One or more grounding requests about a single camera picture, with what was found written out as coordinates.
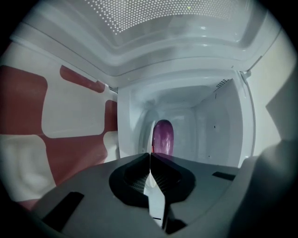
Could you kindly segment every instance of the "purple eggplant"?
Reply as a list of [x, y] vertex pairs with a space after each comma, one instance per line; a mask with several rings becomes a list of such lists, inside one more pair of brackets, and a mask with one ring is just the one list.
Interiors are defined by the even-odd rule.
[[160, 120], [153, 129], [152, 152], [173, 155], [174, 130], [168, 120]]

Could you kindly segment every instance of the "purple object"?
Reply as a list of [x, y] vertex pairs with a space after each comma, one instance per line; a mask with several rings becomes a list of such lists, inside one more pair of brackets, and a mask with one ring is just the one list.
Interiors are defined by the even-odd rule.
[[173, 155], [174, 130], [168, 120], [160, 120], [153, 129], [152, 152]]

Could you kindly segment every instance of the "red and white pattern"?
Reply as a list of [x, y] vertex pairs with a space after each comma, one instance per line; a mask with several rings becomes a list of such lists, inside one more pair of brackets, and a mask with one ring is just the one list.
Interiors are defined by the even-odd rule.
[[117, 96], [76, 68], [11, 43], [0, 66], [2, 181], [27, 209], [90, 166], [119, 158]]

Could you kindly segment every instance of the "perforated vent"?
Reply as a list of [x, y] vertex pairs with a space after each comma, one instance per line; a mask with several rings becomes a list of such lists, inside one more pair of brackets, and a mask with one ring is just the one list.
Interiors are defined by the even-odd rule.
[[201, 15], [228, 20], [237, 0], [84, 0], [115, 33], [171, 15]]
[[218, 89], [220, 89], [222, 86], [225, 85], [225, 83], [227, 83], [229, 81], [230, 81], [230, 79], [221, 80], [220, 83], [216, 85], [216, 90], [214, 90], [213, 92], [215, 93]]

